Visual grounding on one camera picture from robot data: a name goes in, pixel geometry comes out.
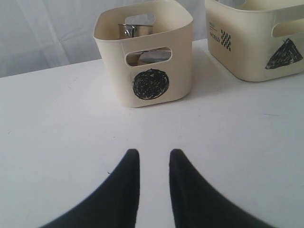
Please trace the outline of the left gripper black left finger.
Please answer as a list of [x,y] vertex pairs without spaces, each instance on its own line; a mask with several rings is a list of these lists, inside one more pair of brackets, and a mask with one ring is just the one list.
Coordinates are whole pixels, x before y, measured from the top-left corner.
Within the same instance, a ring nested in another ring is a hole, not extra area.
[[140,156],[128,149],[106,180],[46,228],[134,228],[140,199]]

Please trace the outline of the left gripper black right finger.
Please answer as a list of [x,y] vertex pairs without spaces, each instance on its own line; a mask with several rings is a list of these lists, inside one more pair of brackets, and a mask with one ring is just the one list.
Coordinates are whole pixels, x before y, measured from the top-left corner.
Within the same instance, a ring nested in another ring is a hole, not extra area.
[[170,153],[171,206],[177,228],[269,228],[221,195],[181,149]]

